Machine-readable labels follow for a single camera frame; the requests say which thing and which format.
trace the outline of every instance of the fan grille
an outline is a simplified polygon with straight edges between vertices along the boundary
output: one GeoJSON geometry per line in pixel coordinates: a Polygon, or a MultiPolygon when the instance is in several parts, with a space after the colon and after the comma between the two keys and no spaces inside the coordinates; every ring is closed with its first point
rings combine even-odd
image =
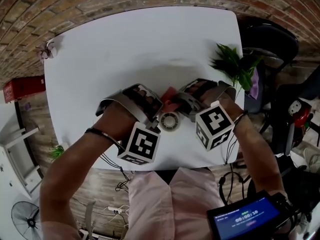
{"type": "Polygon", "coordinates": [[[41,240],[42,230],[39,207],[33,203],[21,201],[13,205],[12,222],[16,230],[27,240],[41,240]]]}

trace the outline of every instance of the pink shirt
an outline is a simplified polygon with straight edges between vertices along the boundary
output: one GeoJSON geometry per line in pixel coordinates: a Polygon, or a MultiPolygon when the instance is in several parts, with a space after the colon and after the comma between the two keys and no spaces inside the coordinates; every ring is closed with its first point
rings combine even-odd
{"type": "MultiPolygon", "coordinates": [[[[207,211],[223,206],[214,175],[179,168],[170,184],[156,172],[136,172],[129,184],[129,230],[125,240],[211,240],[207,211]]],[[[45,240],[80,240],[71,226],[44,222],[45,240]]]]}

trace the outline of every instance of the green plant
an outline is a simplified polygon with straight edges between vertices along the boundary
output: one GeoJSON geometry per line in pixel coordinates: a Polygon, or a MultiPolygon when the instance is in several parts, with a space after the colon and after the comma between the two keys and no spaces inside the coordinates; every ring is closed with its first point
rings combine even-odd
{"type": "Polygon", "coordinates": [[[245,91],[249,91],[252,87],[251,78],[254,74],[254,69],[261,61],[261,57],[249,54],[239,57],[237,48],[217,44],[220,52],[217,52],[221,59],[212,59],[211,67],[224,72],[231,80],[233,86],[238,82],[245,91]]]}
{"type": "Polygon", "coordinates": [[[58,157],[60,157],[63,154],[63,152],[65,152],[64,148],[60,145],[57,145],[50,152],[50,156],[53,160],[56,160],[58,157]]]}

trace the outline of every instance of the display screen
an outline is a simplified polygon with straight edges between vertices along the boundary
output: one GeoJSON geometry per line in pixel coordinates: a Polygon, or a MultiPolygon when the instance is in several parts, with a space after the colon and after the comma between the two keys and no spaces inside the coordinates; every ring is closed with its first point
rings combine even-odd
{"type": "Polygon", "coordinates": [[[265,197],[237,210],[214,216],[221,240],[247,233],[279,215],[278,210],[265,197]]]}

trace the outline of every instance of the person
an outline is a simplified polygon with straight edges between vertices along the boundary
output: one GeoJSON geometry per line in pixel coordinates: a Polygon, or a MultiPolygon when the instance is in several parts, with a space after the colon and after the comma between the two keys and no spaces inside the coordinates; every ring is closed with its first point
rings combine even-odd
{"type": "MultiPolygon", "coordinates": [[[[187,91],[192,94],[202,84],[199,82],[187,91]]],[[[143,90],[136,91],[152,102],[153,98],[147,97],[143,90]]],[[[214,92],[214,88],[206,91],[200,101],[209,106],[214,92]]],[[[219,101],[232,120],[244,112],[225,93],[219,101]]],[[[120,141],[130,135],[135,121],[125,108],[113,102],[93,127],[120,141]]],[[[242,116],[234,134],[256,191],[266,190],[270,195],[281,192],[285,195],[275,156],[247,115],[242,116]]],[[[40,216],[45,240],[80,239],[69,201],[94,162],[112,144],[107,138],[88,132],[52,164],[40,191],[40,216]]],[[[162,180],[154,171],[135,172],[128,188],[130,212],[125,239],[213,238],[207,211],[224,204],[211,171],[179,168],[169,182],[162,180]]]]}

